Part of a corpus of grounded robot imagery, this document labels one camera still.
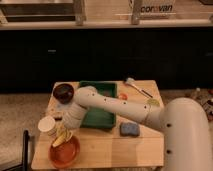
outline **paper cup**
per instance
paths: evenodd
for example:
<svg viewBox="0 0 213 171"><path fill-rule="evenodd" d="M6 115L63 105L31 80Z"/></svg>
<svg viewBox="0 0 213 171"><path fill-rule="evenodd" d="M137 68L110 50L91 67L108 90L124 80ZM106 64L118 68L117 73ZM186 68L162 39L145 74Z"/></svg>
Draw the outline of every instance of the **paper cup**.
<svg viewBox="0 0 213 171"><path fill-rule="evenodd" d="M56 133L55 119L52 116L45 116L39 121L38 129L49 136L54 135Z"/></svg>

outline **orange plate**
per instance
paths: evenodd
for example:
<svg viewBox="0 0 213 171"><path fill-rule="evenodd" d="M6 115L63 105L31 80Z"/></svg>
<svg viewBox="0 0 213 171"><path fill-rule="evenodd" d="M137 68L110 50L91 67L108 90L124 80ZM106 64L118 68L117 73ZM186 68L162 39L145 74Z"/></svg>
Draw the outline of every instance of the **orange plate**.
<svg viewBox="0 0 213 171"><path fill-rule="evenodd" d="M68 142L49 149L49 159L57 169L65 169L73 164L80 151L78 139L73 136Z"/></svg>

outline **sponge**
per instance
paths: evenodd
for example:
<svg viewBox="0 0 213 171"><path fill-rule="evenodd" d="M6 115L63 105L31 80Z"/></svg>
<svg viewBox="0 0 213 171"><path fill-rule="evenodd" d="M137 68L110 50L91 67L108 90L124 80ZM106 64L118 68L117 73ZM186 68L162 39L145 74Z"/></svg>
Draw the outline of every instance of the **sponge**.
<svg viewBox="0 0 213 171"><path fill-rule="evenodd" d="M122 122L120 124L120 135L121 136L134 136L137 137L140 135L140 127L136 123L132 122Z"/></svg>

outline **floor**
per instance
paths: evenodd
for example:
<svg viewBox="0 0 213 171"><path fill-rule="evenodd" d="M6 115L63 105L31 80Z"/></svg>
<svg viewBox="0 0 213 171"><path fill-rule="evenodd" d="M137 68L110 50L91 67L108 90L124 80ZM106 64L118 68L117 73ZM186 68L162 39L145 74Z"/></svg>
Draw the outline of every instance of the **floor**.
<svg viewBox="0 0 213 171"><path fill-rule="evenodd" d="M189 96L194 90L161 90L164 104L174 98ZM211 96L201 90L203 98ZM37 123L44 116L50 94L1 94L0 95L0 170L17 165L22 156L23 130L29 130L31 146L35 146L39 131ZM213 144L213 122L209 123ZM113 169L115 171L142 171L140 168Z"/></svg>

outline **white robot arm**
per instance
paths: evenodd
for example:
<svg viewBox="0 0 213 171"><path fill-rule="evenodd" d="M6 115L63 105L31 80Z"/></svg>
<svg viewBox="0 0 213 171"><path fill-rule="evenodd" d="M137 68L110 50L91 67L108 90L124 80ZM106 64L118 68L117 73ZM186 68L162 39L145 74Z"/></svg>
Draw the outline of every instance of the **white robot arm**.
<svg viewBox="0 0 213 171"><path fill-rule="evenodd" d="M213 171L208 121L195 101L179 98L165 108L105 97L93 87L79 88L62 122L79 128L90 107L101 108L164 133L164 171Z"/></svg>

